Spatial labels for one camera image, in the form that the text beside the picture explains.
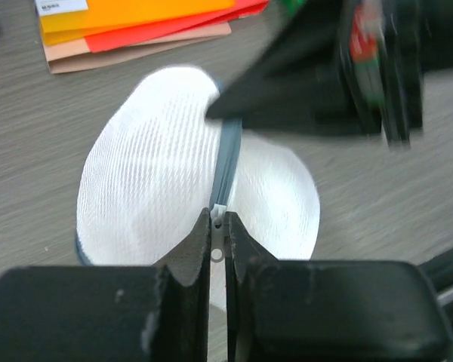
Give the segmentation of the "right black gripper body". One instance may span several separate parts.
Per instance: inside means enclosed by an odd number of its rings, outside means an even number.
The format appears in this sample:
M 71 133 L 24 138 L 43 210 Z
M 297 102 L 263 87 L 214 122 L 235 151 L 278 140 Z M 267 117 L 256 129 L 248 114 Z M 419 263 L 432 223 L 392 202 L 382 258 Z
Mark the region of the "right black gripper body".
M 345 1 L 339 51 L 361 133 L 407 145 L 424 76 L 453 69 L 453 1 Z

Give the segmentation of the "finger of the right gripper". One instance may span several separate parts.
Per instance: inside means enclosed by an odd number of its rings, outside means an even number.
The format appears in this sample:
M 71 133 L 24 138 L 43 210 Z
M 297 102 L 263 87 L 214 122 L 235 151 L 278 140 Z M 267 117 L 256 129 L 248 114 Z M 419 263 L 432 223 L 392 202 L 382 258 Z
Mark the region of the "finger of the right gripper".
M 249 130 L 378 135 L 381 117 L 357 84 L 349 37 L 357 1 L 307 1 L 209 106 L 207 118 Z

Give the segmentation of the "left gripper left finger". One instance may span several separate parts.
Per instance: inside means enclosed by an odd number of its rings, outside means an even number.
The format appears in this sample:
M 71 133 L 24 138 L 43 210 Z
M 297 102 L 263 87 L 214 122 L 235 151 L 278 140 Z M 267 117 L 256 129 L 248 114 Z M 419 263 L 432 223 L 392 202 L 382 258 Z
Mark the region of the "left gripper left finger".
M 204 361 L 211 221 L 151 266 L 0 274 L 0 361 Z

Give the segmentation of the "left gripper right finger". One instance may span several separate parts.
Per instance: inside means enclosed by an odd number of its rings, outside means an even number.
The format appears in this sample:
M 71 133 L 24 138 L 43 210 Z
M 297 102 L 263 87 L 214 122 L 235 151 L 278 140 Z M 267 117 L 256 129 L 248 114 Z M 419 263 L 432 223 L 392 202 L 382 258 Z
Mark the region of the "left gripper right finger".
M 451 327 L 402 261 L 280 260 L 225 219 L 231 361 L 442 361 Z

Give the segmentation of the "white mesh laundry bag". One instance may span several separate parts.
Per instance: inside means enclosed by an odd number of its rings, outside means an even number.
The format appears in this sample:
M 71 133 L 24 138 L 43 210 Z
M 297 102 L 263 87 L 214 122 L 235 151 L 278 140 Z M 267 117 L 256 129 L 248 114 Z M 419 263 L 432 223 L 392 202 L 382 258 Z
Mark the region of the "white mesh laundry bag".
M 145 77 L 107 122 L 82 171 L 76 208 L 89 265 L 152 265 L 204 209 L 237 213 L 279 259 L 309 259 L 319 230 L 314 180 L 289 148 L 236 122 L 208 122 L 220 90 L 195 66 Z

